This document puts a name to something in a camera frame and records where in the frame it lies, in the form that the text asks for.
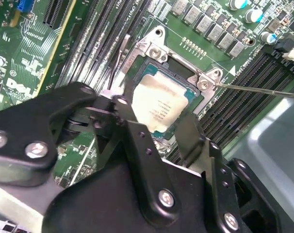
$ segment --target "ram slot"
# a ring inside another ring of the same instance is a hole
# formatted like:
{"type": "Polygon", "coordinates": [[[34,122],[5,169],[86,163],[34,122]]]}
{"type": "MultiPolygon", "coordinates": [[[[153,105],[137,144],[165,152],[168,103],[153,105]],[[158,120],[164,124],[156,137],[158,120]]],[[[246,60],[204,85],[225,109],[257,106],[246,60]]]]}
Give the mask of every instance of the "ram slot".
{"type": "MultiPolygon", "coordinates": [[[[248,86],[260,87],[260,84],[268,78],[269,74],[276,67],[276,64],[269,63],[268,66],[262,67],[263,70],[259,69],[257,73],[260,75],[258,75],[257,78],[251,79],[251,81],[249,81],[248,86]]],[[[219,128],[222,127],[222,125],[228,120],[228,118],[239,109],[241,104],[247,101],[250,95],[250,92],[235,91],[234,97],[230,100],[229,103],[226,104],[226,106],[222,109],[221,113],[214,118],[214,121],[212,122],[213,127],[209,126],[207,128],[204,126],[205,133],[212,137],[214,133],[216,133],[219,130],[219,128]]]]}
{"type": "MultiPolygon", "coordinates": [[[[282,90],[292,80],[286,74],[273,58],[260,53],[232,84],[282,90]]],[[[224,148],[257,116],[254,111],[259,113],[273,99],[261,93],[226,90],[200,123],[206,136],[224,148]]]]}
{"type": "Polygon", "coordinates": [[[86,17],[86,22],[83,26],[83,29],[79,33],[79,36],[76,39],[74,46],[71,49],[69,58],[67,59],[66,65],[59,77],[57,87],[61,85],[66,85],[72,81],[72,76],[79,66],[79,60],[81,59],[86,46],[95,28],[98,25],[98,20],[105,11],[105,6],[108,0],[95,0],[90,6],[90,12],[86,17]]]}
{"type": "Polygon", "coordinates": [[[143,2],[144,0],[135,0],[133,3],[136,4],[135,9],[133,8],[133,4],[131,4],[129,5],[129,8],[126,8],[124,10],[123,14],[120,16],[118,24],[109,35],[107,43],[98,55],[98,62],[94,63],[92,70],[89,72],[87,84],[90,86],[96,86],[96,91],[99,91],[105,84],[105,80],[103,78],[100,78],[99,80],[93,79],[95,77],[96,72],[98,71],[100,66],[102,66],[101,72],[105,70],[105,68],[107,67],[107,61],[111,59],[115,50],[122,43],[124,36],[129,30],[132,22],[134,21],[135,16],[138,14],[143,2]]]}
{"type": "MultiPolygon", "coordinates": [[[[232,85],[244,86],[256,75],[257,70],[260,69],[267,61],[269,57],[264,54],[259,54],[251,64],[242,72],[242,74],[237,77],[237,79],[232,83],[232,85]]],[[[222,112],[222,109],[226,104],[230,103],[230,100],[236,95],[237,92],[234,90],[226,90],[214,106],[207,111],[205,116],[201,119],[201,125],[203,127],[208,127],[209,124],[217,117],[218,114],[222,112]]]]}
{"type": "MultiPolygon", "coordinates": [[[[292,81],[292,78],[287,78],[284,80],[281,80],[281,84],[275,88],[275,90],[283,90],[284,88],[287,87],[287,85],[292,81]]],[[[253,120],[253,116],[257,116],[260,114],[260,112],[265,109],[269,103],[271,103],[274,100],[274,96],[268,96],[263,99],[260,99],[257,101],[257,105],[255,105],[252,109],[250,109],[249,112],[251,112],[251,115],[244,115],[242,119],[240,119],[240,128],[241,129],[246,129],[249,126],[249,123],[253,120]]],[[[232,141],[235,137],[237,136],[236,132],[231,132],[231,134],[226,135],[223,137],[223,141],[220,141],[220,147],[224,148],[230,141],[232,141]]]]}
{"type": "Polygon", "coordinates": [[[125,2],[126,0],[121,2],[119,0],[114,0],[108,3],[107,7],[105,8],[104,15],[101,17],[100,23],[98,24],[97,29],[92,35],[92,38],[79,61],[80,67],[76,69],[72,77],[72,81],[85,83],[87,73],[93,64],[93,60],[96,58],[96,54],[100,50],[101,45],[105,43],[110,30],[115,25],[115,21],[119,16],[122,6],[125,2]]]}

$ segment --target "surface mount component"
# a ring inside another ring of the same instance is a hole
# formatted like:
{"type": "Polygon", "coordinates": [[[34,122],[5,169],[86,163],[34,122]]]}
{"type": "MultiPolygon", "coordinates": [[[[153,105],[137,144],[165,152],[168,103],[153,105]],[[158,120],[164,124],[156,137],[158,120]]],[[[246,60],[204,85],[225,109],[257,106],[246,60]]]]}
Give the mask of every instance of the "surface mount component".
{"type": "Polygon", "coordinates": [[[196,31],[200,33],[205,33],[210,25],[212,24],[212,20],[208,16],[203,16],[196,27],[196,31]]]}
{"type": "Polygon", "coordinates": [[[233,47],[228,51],[228,54],[232,57],[238,57],[244,48],[245,46],[240,41],[236,41],[233,47]]]}
{"type": "Polygon", "coordinates": [[[184,21],[187,23],[187,24],[193,24],[195,22],[195,20],[197,19],[197,17],[199,16],[200,14],[200,11],[195,8],[195,7],[192,7],[188,12],[187,14],[185,15],[184,17],[184,21]]]}
{"type": "Polygon", "coordinates": [[[233,40],[234,40],[234,37],[230,35],[229,33],[226,33],[225,36],[220,40],[218,46],[226,50],[231,45],[233,40]]]}
{"type": "Polygon", "coordinates": [[[172,6],[171,11],[175,15],[180,16],[183,13],[183,11],[186,9],[187,4],[188,4],[188,0],[177,0],[172,6]]]}

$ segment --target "black memory slot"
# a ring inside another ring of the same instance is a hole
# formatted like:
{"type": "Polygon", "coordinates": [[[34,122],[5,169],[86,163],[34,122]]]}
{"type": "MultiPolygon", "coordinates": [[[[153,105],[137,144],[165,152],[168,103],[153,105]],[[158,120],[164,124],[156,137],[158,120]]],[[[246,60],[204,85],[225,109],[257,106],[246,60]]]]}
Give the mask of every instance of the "black memory slot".
{"type": "Polygon", "coordinates": [[[124,11],[120,14],[120,18],[118,20],[117,25],[115,26],[115,28],[113,29],[113,31],[109,35],[109,37],[108,37],[109,39],[108,39],[107,43],[104,45],[104,47],[100,51],[100,54],[97,58],[98,62],[96,62],[93,65],[92,70],[90,71],[90,73],[88,75],[89,77],[92,77],[95,75],[96,71],[98,70],[98,68],[100,66],[101,61],[105,58],[105,56],[107,55],[109,50],[111,50],[113,44],[116,43],[114,49],[117,49],[120,46],[120,44],[122,43],[124,36],[126,35],[127,31],[129,30],[132,22],[134,21],[135,16],[137,15],[139,9],[141,8],[144,0],[140,0],[139,4],[135,8],[135,10],[131,13],[131,10],[133,10],[132,6],[135,2],[137,2],[137,0],[131,1],[131,4],[128,4],[127,6],[124,7],[124,11]]]}
{"type": "MultiPolygon", "coordinates": [[[[232,83],[282,90],[292,80],[275,59],[260,52],[232,83]]],[[[208,138],[224,148],[274,99],[262,93],[226,90],[200,120],[208,138]]]]}
{"type": "MultiPolygon", "coordinates": [[[[267,66],[259,69],[257,72],[260,73],[261,75],[258,76],[258,78],[255,78],[255,79],[252,78],[249,81],[248,86],[260,87],[260,84],[268,78],[270,72],[272,72],[276,67],[277,67],[276,64],[269,63],[267,66]]],[[[218,129],[222,126],[222,124],[226,123],[229,117],[239,109],[241,104],[243,104],[250,95],[251,95],[250,92],[235,91],[234,97],[223,108],[221,114],[218,114],[217,116],[215,116],[213,121],[213,127],[209,126],[208,130],[205,130],[205,133],[207,133],[209,136],[213,136],[214,133],[216,133],[218,129]]]]}
{"type": "Polygon", "coordinates": [[[105,10],[104,10],[104,14],[101,16],[100,21],[97,25],[97,28],[93,32],[93,34],[92,34],[92,36],[91,36],[91,38],[85,48],[85,50],[83,52],[83,56],[78,61],[79,65],[76,68],[75,73],[71,77],[72,81],[76,81],[79,78],[79,76],[84,68],[84,65],[86,64],[86,61],[92,52],[92,49],[94,48],[94,46],[96,45],[96,42],[98,41],[99,37],[101,36],[101,33],[104,29],[104,26],[107,24],[108,17],[111,14],[112,8],[116,4],[116,1],[117,0],[110,0],[108,2],[108,4],[106,5],[105,10]]]}
{"type": "MultiPolygon", "coordinates": [[[[290,82],[291,78],[287,78],[284,80],[280,80],[281,84],[278,85],[275,90],[283,90],[290,82]]],[[[242,119],[240,120],[240,128],[241,129],[246,129],[249,126],[249,123],[253,120],[254,116],[257,116],[260,114],[260,112],[265,109],[271,101],[273,101],[275,97],[274,96],[266,96],[261,99],[259,99],[252,109],[249,110],[252,114],[250,115],[243,115],[242,119]]],[[[231,140],[233,140],[236,136],[238,135],[238,132],[231,132],[230,134],[226,134],[225,136],[222,137],[222,140],[219,141],[220,147],[224,148],[228,143],[230,143],[231,140]]]]}
{"type": "MultiPolygon", "coordinates": [[[[144,17],[144,15],[146,14],[148,7],[150,5],[152,0],[147,0],[144,1],[142,4],[141,9],[139,10],[139,13],[135,16],[135,19],[133,21],[133,23],[131,24],[129,31],[127,32],[127,34],[129,34],[131,36],[130,40],[133,41],[134,37],[133,34],[135,32],[135,30],[138,28],[138,26],[140,25],[142,18],[144,17]]],[[[114,57],[112,59],[110,59],[109,65],[107,67],[107,70],[105,71],[105,74],[108,72],[111,72],[112,67],[116,64],[117,62],[117,57],[118,54],[115,54],[114,57]]]]}
{"type": "MultiPolygon", "coordinates": [[[[280,76],[284,75],[284,71],[277,70],[277,72],[274,74],[274,77],[276,78],[271,78],[267,82],[264,83],[264,85],[259,86],[259,88],[264,88],[264,89],[272,89],[274,88],[276,81],[279,81],[280,76]]],[[[253,92],[247,92],[248,93],[248,100],[245,101],[244,105],[239,108],[239,110],[231,117],[227,119],[226,125],[219,130],[215,135],[213,135],[214,139],[217,142],[221,142],[221,139],[223,138],[223,135],[225,133],[230,133],[233,132],[235,134],[238,134],[241,131],[241,125],[242,119],[245,118],[245,116],[248,115],[253,115],[252,113],[252,108],[254,106],[258,106],[258,104],[261,102],[262,97],[266,98],[268,97],[267,95],[264,95],[262,93],[253,93],[253,92]]]]}
{"type": "MultiPolygon", "coordinates": [[[[232,83],[232,85],[246,85],[267,61],[268,56],[264,54],[258,55],[251,64],[241,73],[241,75],[232,83]]],[[[214,104],[215,111],[208,111],[205,117],[200,121],[202,126],[207,127],[218,114],[221,113],[222,108],[225,107],[224,103],[229,103],[234,95],[237,94],[234,90],[225,90],[220,99],[214,104]]]]}
{"type": "MultiPolygon", "coordinates": [[[[100,9],[98,10],[98,17],[100,17],[102,15],[107,2],[108,2],[108,0],[104,0],[101,3],[100,9]]],[[[91,18],[96,13],[96,10],[98,8],[98,4],[99,4],[99,0],[93,0],[92,4],[90,6],[90,11],[88,12],[88,15],[85,18],[85,22],[83,24],[82,30],[79,32],[79,35],[78,35],[78,37],[77,37],[77,39],[76,39],[76,41],[75,41],[75,43],[74,43],[74,45],[73,45],[73,47],[71,49],[70,55],[67,58],[66,65],[64,66],[64,69],[63,69],[63,71],[62,71],[62,73],[60,75],[57,86],[68,84],[68,83],[70,83],[72,81],[72,79],[71,79],[72,76],[68,77],[70,64],[73,63],[73,59],[76,56],[77,47],[79,46],[79,44],[81,42],[81,39],[83,38],[84,34],[86,33],[87,28],[90,26],[91,18]]],[[[97,28],[97,25],[98,25],[98,20],[96,21],[95,24],[92,25],[92,27],[89,29],[89,31],[94,32],[95,28],[97,28]]]]}

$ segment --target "black plastic part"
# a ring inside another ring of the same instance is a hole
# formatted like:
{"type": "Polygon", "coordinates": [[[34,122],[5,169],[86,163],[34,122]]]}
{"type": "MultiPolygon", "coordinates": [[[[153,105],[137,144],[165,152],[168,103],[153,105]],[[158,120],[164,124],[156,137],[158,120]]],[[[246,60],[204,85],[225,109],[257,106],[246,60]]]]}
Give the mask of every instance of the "black plastic part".
{"type": "Polygon", "coordinates": [[[6,135],[7,143],[0,148],[0,183],[19,186],[44,183],[57,160],[55,142],[65,119],[77,108],[91,105],[95,98],[90,87],[72,83],[1,111],[0,132],[6,135]],[[47,155],[28,157],[25,148],[33,142],[44,143],[47,155]]]}
{"type": "Polygon", "coordinates": [[[137,122],[130,104],[122,96],[113,101],[120,118],[120,138],[132,173],[140,209],[146,220],[155,227],[169,226],[179,218],[181,204],[172,186],[146,125],[137,122]],[[159,200],[159,192],[166,190],[174,198],[174,205],[166,207],[159,200]]]}
{"type": "Polygon", "coordinates": [[[294,48],[294,40],[291,38],[286,38],[282,41],[279,41],[275,46],[274,49],[279,52],[289,52],[294,48]]]}
{"type": "Polygon", "coordinates": [[[234,172],[242,219],[252,232],[294,233],[294,222],[251,168],[239,159],[230,160],[228,166],[234,172]]]}
{"type": "Polygon", "coordinates": [[[179,155],[184,167],[192,165],[202,153],[206,136],[200,124],[194,121],[192,114],[186,115],[175,130],[175,138],[178,142],[179,155]]]}
{"type": "Polygon", "coordinates": [[[140,212],[122,147],[104,169],[62,192],[48,208],[43,233],[206,233],[203,180],[162,162],[182,200],[179,219],[165,228],[150,225],[140,212]]]}
{"type": "Polygon", "coordinates": [[[57,29],[61,26],[69,0],[50,0],[46,9],[43,23],[57,29]]]}
{"type": "Polygon", "coordinates": [[[204,221],[209,232],[230,232],[224,215],[232,214],[239,228],[237,233],[251,231],[242,221],[235,194],[232,172],[224,165],[219,147],[207,139],[193,114],[188,114],[177,126],[175,132],[180,154],[191,158],[204,179],[204,221]]]}

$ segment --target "dimm slot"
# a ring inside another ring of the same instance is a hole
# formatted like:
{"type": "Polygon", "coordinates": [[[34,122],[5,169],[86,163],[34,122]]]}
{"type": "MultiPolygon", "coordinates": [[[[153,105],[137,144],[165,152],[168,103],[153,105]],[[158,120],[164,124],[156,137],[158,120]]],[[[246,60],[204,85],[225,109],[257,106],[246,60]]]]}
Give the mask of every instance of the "dimm slot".
{"type": "MultiPolygon", "coordinates": [[[[106,60],[106,62],[107,62],[108,59],[110,58],[110,57],[108,57],[108,54],[112,54],[112,51],[114,51],[116,48],[118,48],[120,46],[120,44],[122,43],[122,39],[124,38],[127,31],[129,30],[133,20],[135,19],[135,16],[137,15],[137,13],[138,13],[139,9],[141,8],[142,3],[144,1],[143,0],[140,0],[140,1],[136,0],[134,2],[137,3],[137,7],[132,12],[132,16],[129,17],[130,12],[128,10],[127,15],[125,15],[125,17],[124,17],[126,20],[124,20],[124,19],[122,20],[120,18],[118,25],[115,27],[114,31],[109,36],[109,40],[108,40],[107,44],[105,44],[102,51],[100,52],[98,59],[97,59],[98,61],[106,60]]],[[[95,75],[95,73],[97,72],[100,65],[101,65],[100,62],[96,62],[95,65],[93,66],[91,72],[88,75],[88,84],[90,84],[92,77],[95,75]]]]}
{"type": "MultiPolygon", "coordinates": [[[[291,78],[287,78],[285,80],[282,81],[281,85],[279,85],[276,90],[283,90],[290,82],[291,82],[291,78]]],[[[264,101],[262,101],[260,103],[259,106],[256,107],[255,110],[253,110],[253,114],[255,116],[257,116],[264,108],[266,108],[268,106],[268,104],[274,99],[274,96],[268,96],[264,101]]],[[[241,124],[241,128],[246,128],[249,123],[252,120],[252,116],[248,116],[247,118],[245,118],[241,124]]],[[[231,133],[229,136],[226,136],[226,138],[224,137],[224,141],[220,144],[220,147],[224,148],[231,140],[233,140],[236,137],[236,132],[231,133]]]]}
{"type": "MultiPolygon", "coordinates": [[[[256,57],[252,63],[247,67],[247,70],[244,70],[241,77],[238,77],[232,85],[246,85],[249,80],[253,78],[253,76],[256,74],[256,72],[268,61],[268,56],[264,56],[263,54],[258,55],[258,58],[256,57]]],[[[220,97],[220,99],[214,104],[213,109],[217,109],[216,112],[209,110],[205,116],[202,118],[201,125],[204,127],[207,127],[215,117],[217,117],[217,114],[219,114],[222,109],[221,106],[224,106],[224,103],[229,103],[230,99],[232,98],[232,95],[236,93],[236,91],[233,90],[225,90],[224,94],[220,97]]]]}
{"type": "MultiPolygon", "coordinates": [[[[135,30],[137,29],[138,25],[141,23],[142,18],[146,14],[151,1],[152,0],[144,1],[139,13],[135,16],[135,19],[134,19],[133,23],[131,24],[130,29],[128,31],[128,34],[131,35],[130,41],[134,40],[133,34],[134,34],[135,30]]],[[[108,62],[109,65],[107,66],[107,68],[105,70],[105,74],[103,74],[103,77],[109,77],[109,75],[107,75],[107,74],[110,74],[110,69],[112,69],[112,67],[116,64],[117,56],[118,56],[118,54],[115,54],[113,56],[113,58],[108,62]]]]}
{"type": "MultiPolygon", "coordinates": [[[[263,86],[261,86],[260,88],[265,88],[265,89],[270,89],[273,88],[273,86],[275,85],[276,81],[279,80],[280,77],[283,76],[283,74],[285,73],[284,70],[278,70],[275,74],[274,77],[269,80],[268,82],[266,82],[263,86]]],[[[222,130],[220,130],[219,132],[217,132],[216,135],[213,136],[214,140],[217,142],[220,142],[221,138],[223,138],[223,135],[225,134],[225,131],[227,129],[231,130],[234,129],[234,133],[237,134],[237,130],[240,131],[241,129],[243,129],[243,126],[241,126],[241,124],[239,123],[241,121],[241,119],[244,116],[248,116],[248,115],[252,115],[253,113],[251,113],[251,111],[249,109],[253,108],[253,106],[258,105],[261,98],[262,97],[268,97],[268,96],[264,96],[264,94],[261,93],[249,93],[250,99],[247,102],[247,104],[245,104],[242,108],[239,109],[239,111],[234,115],[234,117],[232,119],[229,119],[229,122],[226,126],[224,127],[222,130]]]]}
{"type": "MultiPolygon", "coordinates": [[[[116,25],[116,27],[114,28],[114,30],[111,32],[111,34],[109,35],[109,39],[107,44],[105,44],[104,48],[102,48],[102,50],[106,50],[108,44],[111,43],[112,40],[115,40],[115,38],[117,37],[118,32],[120,32],[122,24],[124,24],[125,19],[127,18],[127,16],[129,15],[129,12],[131,10],[131,7],[133,6],[133,4],[135,3],[135,0],[131,0],[128,2],[128,4],[126,6],[123,7],[122,9],[122,13],[120,14],[120,18],[119,21],[116,25]]],[[[98,61],[101,61],[101,51],[100,52],[100,57],[97,59],[94,58],[93,60],[93,66],[91,67],[91,69],[89,70],[89,73],[87,75],[87,83],[90,84],[92,77],[95,75],[96,71],[98,70],[98,67],[100,65],[99,62],[96,62],[96,59],[98,61]]]]}
{"type": "MultiPolygon", "coordinates": [[[[260,87],[260,84],[267,78],[267,76],[271,73],[273,69],[276,68],[276,64],[268,64],[268,66],[265,66],[263,70],[258,70],[258,78],[252,79],[249,86],[253,87],[260,87]]],[[[250,92],[245,91],[236,91],[236,94],[234,97],[230,100],[229,103],[222,109],[221,113],[217,115],[216,118],[219,118],[216,120],[214,119],[214,127],[208,127],[208,131],[205,133],[208,134],[210,137],[214,135],[214,133],[217,132],[217,130],[222,126],[222,124],[226,121],[227,118],[229,118],[234,112],[236,112],[241,104],[245,102],[248,97],[251,95],[250,92]]]]}
{"type": "MultiPolygon", "coordinates": [[[[282,90],[291,78],[284,82],[286,70],[278,67],[273,58],[261,52],[232,84],[282,90]]],[[[257,106],[267,106],[272,100],[260,93],[226,90],[200,123],[206,136],[223,148],[256,117],[257,106]]]]}
{"type": "Polygon", "coordinates": [[[98,19],[102,15],[107,2],[108,0],[95,0],[92,2],[92,5],[90,6],[91,10],[86,17],[87,20],[84,23],[83,29],[79,33],[74,46],[71,49],[70,56],[67,59],[66,65],[64,66],[65,68],[59,77],[57,86],[65,85],[72,81],[71,77],[73,72],[76,70],[79,64],[78,61],[81,58],[83,51],[85,50],[85,47],[87,46],[92,33],[98,24],[98,19]]]}
{"type": "Polygon", "coordinates": [[[72,81],[77,81],[79,78],[83,78],[86,77],[87,71],[90,69],[90,66],[92,64],[92,57],[94,56],[94,51],[97,50],[96,46],[96,42],[99,41],[103,30],[105,30],[105,28],[107,27],[112,27],[112,25],[110,25],[108,19],[109,16],[111,15],[112,12],[112,8],[118,3],[118,0],[111,0],[108,2],[108,5],[105,7],[105,12],[104,14],[101,16],[101,19],[97,25],[96,30],[94,31],[94,33],[92,34],[90,41],[88,42],[85,50],[83,51],[83,55],[80,58],[80,60],[78,61],[78,63],[80,64],[79,67],[75,70],[73,76],[72,76],[72,81]]]}
{"type": "Polygon", "coordinates": [[[84,68],[86,73],[84,75],[84,79],[82,80],[82,82],[87,81],[87,73],[90,70],[90,68],[92,67],[92,65],[94,64],[94,62],[97,60],[98,54],[100,53],[101,49],[103,48],[103,46],[107,42],[108,37],[110,35],[110,32],[113,30],[113,28],[116,24],[117,18],[120,17],[120,13],[121,13],[121,11],[124,7],[124,4],[126,2],[127,2],[126,0],[121,1],[121,2],[117,1],[117,3],[119,4],[117,11],[113,15],[109,16],[106,27],[100,33],[101,37],[95,41],[95,47],[90,47],[92,56],[89,56],[87,58],[87,64],[89,64],[89,65],[84,68]]]}

